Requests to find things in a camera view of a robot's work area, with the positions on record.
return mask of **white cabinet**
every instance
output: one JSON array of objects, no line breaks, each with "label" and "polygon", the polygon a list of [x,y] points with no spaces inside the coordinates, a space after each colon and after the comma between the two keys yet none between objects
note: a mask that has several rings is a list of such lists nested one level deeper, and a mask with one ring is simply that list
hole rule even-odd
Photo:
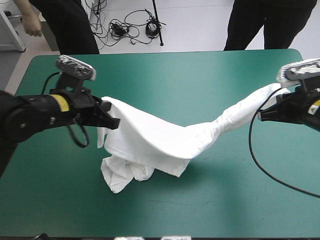
[{"label": "white cabinet", "polygon": [[3,5],[0,6],[0,51],[25,51],[26,47],[5,15]]}]

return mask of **white floor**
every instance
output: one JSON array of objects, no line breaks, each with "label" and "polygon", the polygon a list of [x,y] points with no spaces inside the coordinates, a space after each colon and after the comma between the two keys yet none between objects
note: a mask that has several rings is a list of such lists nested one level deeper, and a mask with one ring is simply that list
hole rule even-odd
[{"label": "white floor", "polygon": [[[107,0],[107,8],[101,16],[106,15],[105,27],[111,19],[123,20],[128,13],[148,9],[153,13],[152,0]],[[102,54],[121,53],[156,53],[156,52],[194,52],[221,51],[227,39],[227,26],[232,10],[233,0],[156,0],[159,20],[166,23],[162,28],[164,46],[160,46],[159,39],[149,45],[136,43],[132,45],[128,39],[121,40],[112,47],[104,47]],[[128,20],[133,23],[143,23],[148,16],[137,13]],[[297,49],[304,59],[320,58],[320,5],[318,4],[299,35],[290,48]],[[6,87],[6,91],[15,93],[21,79],[34,56],[59,54],[51,52],[43,37],[31,37],[24,33],[21,24],[16,26],[27,50],[18,61],[15,70]],[[140,28],[140,40],[148,41],[144,28]],[[257,34],[247,48],[263,49],[263,30]]]}]

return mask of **yellow label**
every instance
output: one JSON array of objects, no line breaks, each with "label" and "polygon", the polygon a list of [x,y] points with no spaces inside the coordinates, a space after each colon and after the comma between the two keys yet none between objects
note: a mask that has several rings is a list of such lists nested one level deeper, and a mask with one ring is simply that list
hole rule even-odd
[{"label": "yellow label", "polygon": [[51,94],[50,96],[53,97],[57,101],[57,103],[60,106],[61,112],[68,112],[70,110],[69,104],[63,96],[58,95],[58,94]]},{"label": "yellow label", "polygon": [[312,105],[320,107],[320,99],[318,101],[316,101],[315,103],[313,103]]}]

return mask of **white towel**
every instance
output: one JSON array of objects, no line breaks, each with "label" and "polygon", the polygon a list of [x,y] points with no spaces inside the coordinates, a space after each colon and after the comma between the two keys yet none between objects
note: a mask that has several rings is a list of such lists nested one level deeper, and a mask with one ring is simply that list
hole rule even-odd
[{"label": "white towel", "polygon": [[[226,109],[216,120],[186,127],[120,100],[103,97],[102,100],[112,103],[108,113],[120,119],[118,129],[98,127],[98,148],[104,145],[112,155],[104,158],[101,164],[107,185],[114,193],[119,193],[133,178],[149,179],[154,169],[180,177],[192,158],[208,149],[221,134],[248,123],[258,107],[278,88],[279,83],[267,85]],[[278,91],[264,109],[275,104],[276,95],[283,93],[289,91]]]}]

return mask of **black wire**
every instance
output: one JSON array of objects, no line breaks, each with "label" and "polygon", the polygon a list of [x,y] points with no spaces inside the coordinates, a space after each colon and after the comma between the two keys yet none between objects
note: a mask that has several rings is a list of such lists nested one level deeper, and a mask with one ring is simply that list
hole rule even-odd
[{"label": "black wire", "polygon": [[52,73],[50,76],[48,76],[47,77],[47,79],[45,80],[45,82],[44,82],[44,85],[43,85],[43,88],[42,88],[42,92],[41,92],[41,95],[42,94],[44,94],[44,92],[45,92],[45,90],[46,90],[46,87],[47,87],[47,84],[48,84],[48,82],[49,82],[49,80],[53,77],[53,76],[55,76],[55,75],[58,75],[60,72],[55,72],[55,73]]},{"label": "black wire", "polygon": [[73,119],[73,122],[80,127],[81,132],[82,132],[82,134],[83,134],[84,143],[82,143],[82,142],[79,141],[79,139],[76,137],[75,132],[74,132],[74,130],[72,129],[72,127],[71,127],[68,123],[65,123],[66,127],[67,127],[68,130],[69,130],[69,133],[70,133],[70,135],[71,135],[72,140],[74,141],[75,144],[77,144],[77,145],[78,145],[79,147],[81,147],[81,148],[87,147],[87,146],[89,145],[89,143],[90,143],[90,140],[89,140],[89,136],[88,136],[88,133],[87,133],[85,127],[84,127],[82,124],[80,124],[80,123],[77,121],[76,118]]},{"label": "black wire", "polygon": [[257,111],[255,112],[255,114],[253,115],[252,117],[252,120],[251,120],[251,123],[250,123],[250,128],[249,128],[249,149],[250,149],[250,153],[251,153],[251,156],[252,156],[252,159],[254,161],[254,163],[258,166],[258,168],[264,172],[268,177],[270,177],[271,179],[273,179],[274,181],[288,187],[288,188],[291,188],[293,190],[296,190],[298,192],[301,192],[303,194],[307,194],[307,195],[310,195],[310,196],[313,196],[313,197],[316,197],[316,198],[320,198],[320,194],[316,194],[316,193],[313,193],[313,192],[309,192],[309,191],[306,191],[306,190],[303,190],[303,189],[300,189],[296,186],[292,186],[286,182],[283,182],[281,180],[279,180],[278,178],[274,177],[273,175],[271,175],[267,170],[265,170],[260,164],[259,162],[257,161],[256,157],[255,157],[255,154],[253,152],[253,149],[252,149],[252,141],[251,141],[251,136],[252,136],[252,128],[253,128],[253,124],[254,124],[254,121],[255,121],[255,118],[258,114],[258,112],[264,107],[264,105],[268,102],[268,100],[276,93],[278,92],[279,90],[281,90],[282,88],[279,88],[277,90],[275,90],[273,93],[270,94],[270,96],[268,96],[268,98],[264,101],[264,103],[257,109]]},{"label": "black wire", "polygon": [[[105,5],[102,6],[101,9],[103,9],[107,6],[107,1],[102,1],[101,4],[104,2],[105,2]],[[108,29],[106,29],[104,27],[106,15],[104,15],[103,22],[101,22],[101,16],[98,16],[95,13],[95,10],[96,10],[95,7],[94,8],[89,7],[89,8],[91,10],[93,10],[95,17],[97,18],[96,23],[92,23],[91,27],[93,27],[93,30],[92,30],[93,34],[102,43],[102,46],[99,48],[99,50],[103,49],[105,46],[112,47],[112,46],[116,45],[119,41],[121,41],[122,39],[130,39],[130,42],[132,44],[135,44],[136,42],[138,42],[138,43],[147,45],[147,44],[150,44],[154,38],[157,38],[159,36],[161,25],[159,24],[159,26],[158,26],[158,24],[157,24],[158,22],[155,19],[155,17],[153,17],[152,13],[146,9],[136,10],[136,11],[130,12],[129,14],[127,14],[125,16],[124,22],[121,22],[119,19],[114,18],[109,22]],[[136,13],[136,12],[146,12],[148,14],[149,19],[146,20],[146,23],[133,24],[133,23],[127,22],[127,17],[133,13]],[[145,26],[145,33],[150,38],[150,41],[144,42],[144,41],[137,39],[140,35],[140,31],[137,28],[138,26]],[[132,31],[132,30],[135,30],[136,34],[129,33],[129,31]],[[115,40],[115,42],[110,44],[109,37],[111,39]]]}]

